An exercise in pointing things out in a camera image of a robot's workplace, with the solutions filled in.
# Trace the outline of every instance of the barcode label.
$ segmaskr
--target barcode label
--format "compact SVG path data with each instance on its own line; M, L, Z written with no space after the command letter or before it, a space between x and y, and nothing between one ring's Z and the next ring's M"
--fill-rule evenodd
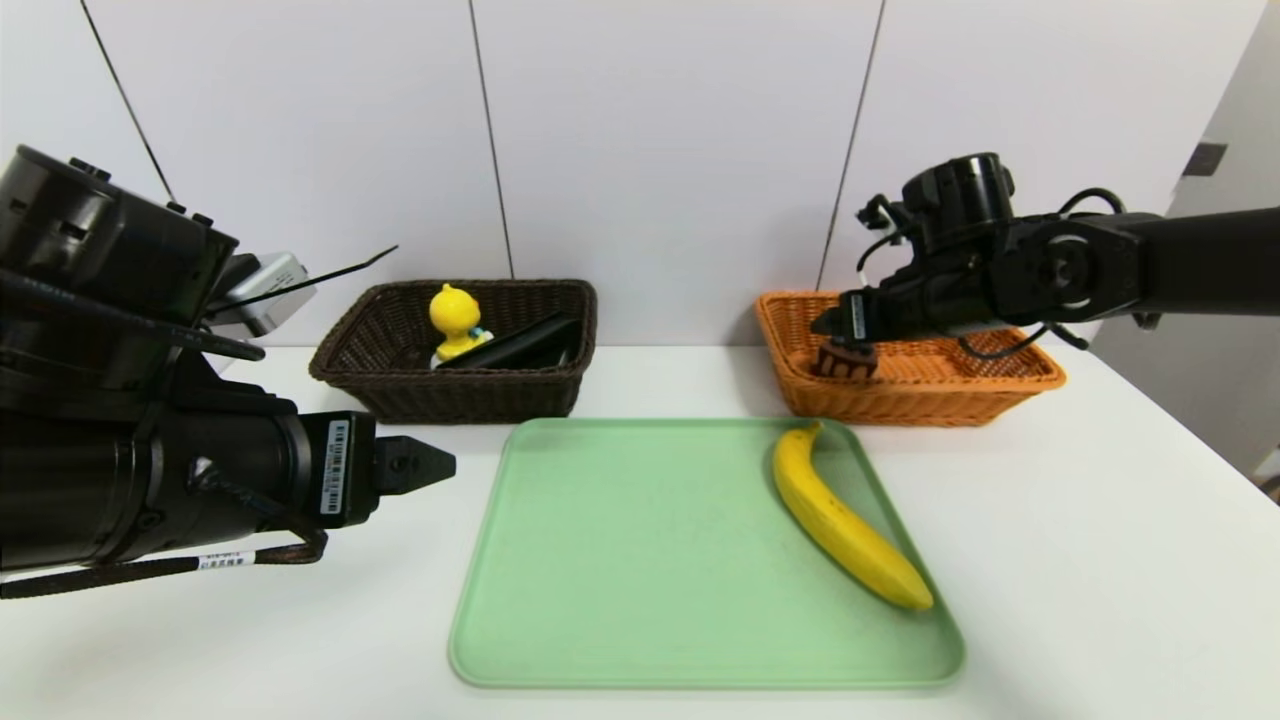
M863 313L863 296L854 296L854 340L867 340L867 315Z
M212 555L201 555L196 557L200 561L200 568L197 570L218 570L219 568L239 568L241 565L252 565L255 552L252 550L244 552L215 552Z
M329 423L329 442L324 451L324 484L320 486L320 514L342 512L342 484L347 477L347 430L351 420Z

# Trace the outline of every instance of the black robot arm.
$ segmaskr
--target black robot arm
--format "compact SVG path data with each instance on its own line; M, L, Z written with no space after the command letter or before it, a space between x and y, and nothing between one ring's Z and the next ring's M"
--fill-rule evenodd
M842 293L814 332L852 346L1042 323L1070 340L1059 323L1280 315L1280 208L1161 218L1091 188L1059 213L1018 218L1012 190L998 158L982 154L913 178L902 202L877 196L859 219L910 241L914 259L877 287ZM1069 214L1082 196L1117 211Z
M0 600L314 562L326 530L453 475L452 455L376 438L369 414L300 415L210 369L201 352L262 357L246 338L381 256L307 279L287 252L233 255L212 224L24 146L0 176L0 573L88 566ZM302 543L136 561L266 530Z

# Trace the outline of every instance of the yellow duck figurine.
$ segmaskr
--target yellow duck figurine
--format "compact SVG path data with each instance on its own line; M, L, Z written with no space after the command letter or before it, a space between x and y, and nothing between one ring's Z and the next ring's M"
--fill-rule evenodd
M444 283L428 306L431 324L444 334L444 342L431 356L434 369L445 360L453 360L467 350L493 340L493 333L480 327L480 304L465 290Z

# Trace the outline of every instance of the tabletop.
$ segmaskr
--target tabletop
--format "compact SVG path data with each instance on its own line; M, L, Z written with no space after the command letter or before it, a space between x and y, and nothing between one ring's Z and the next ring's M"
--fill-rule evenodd
M225 377L358 409L312 348ZM457 455L312 566L0 605L0 717L1276 717L1280 507L1084 352L986 428L855 428L968 644L892 692L492 691L445 643L509 425L383 427ZM602 347L579 418L783 415L763 347ZM224 548L265 547L259 536Z

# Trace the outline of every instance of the brown wicker basket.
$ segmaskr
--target brown wicker basket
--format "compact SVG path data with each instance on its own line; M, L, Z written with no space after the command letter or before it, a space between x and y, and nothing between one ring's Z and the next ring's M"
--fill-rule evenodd
M541 370L430 370L444 337L428 304L449 282L480 304L497 336L561 311L582 320L563 365ZM311 359L311 377L351 393L381 423L522 423L564 416L595 351L595 290L582 281L411 281L367 290Z
M879 368L869 379L814 375L810 368L824 338L809 332L809 324L837 297L771 292L755 304L778 386L796 415L869 425L984 425L1066 382L1062 369L1036 346L1001 360L979 360L954 340L878 345ZM1024 337L1007 329L979 333L969 342L992 352Z

